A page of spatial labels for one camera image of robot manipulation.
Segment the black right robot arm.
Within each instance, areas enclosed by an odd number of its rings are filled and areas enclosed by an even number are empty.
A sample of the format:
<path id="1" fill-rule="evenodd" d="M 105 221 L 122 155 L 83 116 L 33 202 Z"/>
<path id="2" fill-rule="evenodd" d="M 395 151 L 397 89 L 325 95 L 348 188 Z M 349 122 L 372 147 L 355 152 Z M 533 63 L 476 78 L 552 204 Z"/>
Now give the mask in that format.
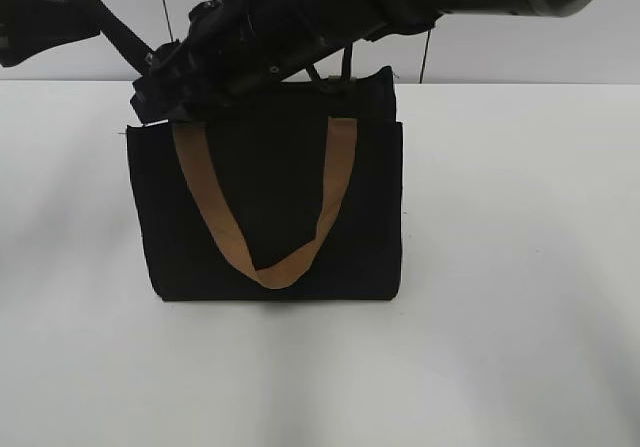
<path id="1" fill-rule="evenodd" d="M 354 43 L 432 29 L 445 15 L 567 17 L 592 0 L 212 0 L 187 37 L 163 46 L 134 84 L 144 123 L 208 116 Z"/>

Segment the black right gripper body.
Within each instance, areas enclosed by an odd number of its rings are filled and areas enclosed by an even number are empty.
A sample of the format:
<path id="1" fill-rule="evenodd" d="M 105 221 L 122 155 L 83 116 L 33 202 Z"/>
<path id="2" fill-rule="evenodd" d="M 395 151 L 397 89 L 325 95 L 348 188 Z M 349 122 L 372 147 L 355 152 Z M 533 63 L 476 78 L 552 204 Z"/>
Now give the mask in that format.
<path id="1" fill-rule="evenodd" d="M 228 104 L 309 64 L 318 30 L 296 0 L 199 4 L 187 37 L 156 51 L 134 82 L 142 121 L 188 118 L 198 105 Z"/>

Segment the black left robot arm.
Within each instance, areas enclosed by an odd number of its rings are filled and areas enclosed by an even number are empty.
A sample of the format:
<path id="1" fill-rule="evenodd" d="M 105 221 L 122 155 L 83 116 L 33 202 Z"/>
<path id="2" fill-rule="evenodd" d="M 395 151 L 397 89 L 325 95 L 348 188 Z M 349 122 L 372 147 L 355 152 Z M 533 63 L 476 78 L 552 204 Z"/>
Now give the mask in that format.
<path id="1" fill-rule="evenodd" d="M 139 74 L 154 50 L 101 0 L 1 0 L 1 66 L 15 67 L 62 45 L 103 35 Z"/>

